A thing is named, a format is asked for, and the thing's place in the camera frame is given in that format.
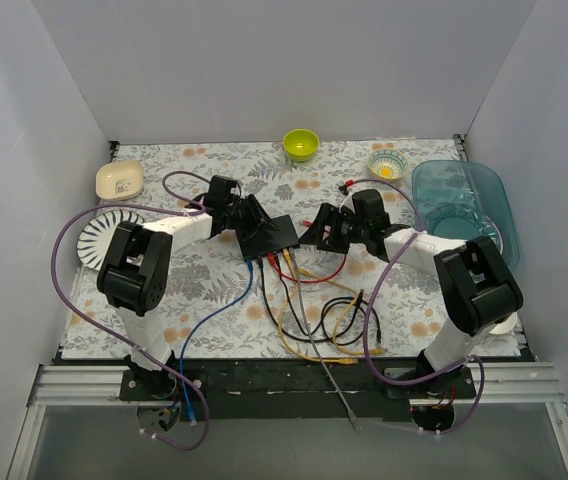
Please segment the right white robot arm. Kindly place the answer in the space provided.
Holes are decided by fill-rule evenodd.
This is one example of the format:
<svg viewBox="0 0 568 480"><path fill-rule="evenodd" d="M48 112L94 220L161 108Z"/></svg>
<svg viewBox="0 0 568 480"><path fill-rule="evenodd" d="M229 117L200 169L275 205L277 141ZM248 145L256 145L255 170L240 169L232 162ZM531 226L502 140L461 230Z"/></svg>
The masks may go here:
<svg viewBox="0 0 568 480"><path fill-rule="evenodd" d="M385 376L374 365L369 347L364 347L365 360L380 381L402 387L418 385L428 397L439 397L450 389L451 372L471 360L472 350L495 325L523 306L523 294L489 237L447 239L394 223L375 189L355 193L350 207L323 203L299 243L339 254L346 254L352 244L362 244L370 255L385 261L387 267L370 303L397 263L437 278L448 319L420 352L415 378Z"/></svg>

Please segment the dark grey network switch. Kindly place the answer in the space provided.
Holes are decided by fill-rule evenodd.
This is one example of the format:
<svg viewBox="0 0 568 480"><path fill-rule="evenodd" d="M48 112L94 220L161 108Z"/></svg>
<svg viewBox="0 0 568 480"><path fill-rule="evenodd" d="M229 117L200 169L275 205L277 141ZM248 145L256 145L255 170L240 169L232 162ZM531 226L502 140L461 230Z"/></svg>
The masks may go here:
<svg viewBox="0 0 568 480"><path fill-rule="evenodd" d="M275 217L273 220L278 229L268 228L265 242L260 249L240 249L244 261L257 260L258 258L267 256L269 253L278 253L282 252L284 249L295 249L300 246L299 237L292 218L289 215Z"/></svg>

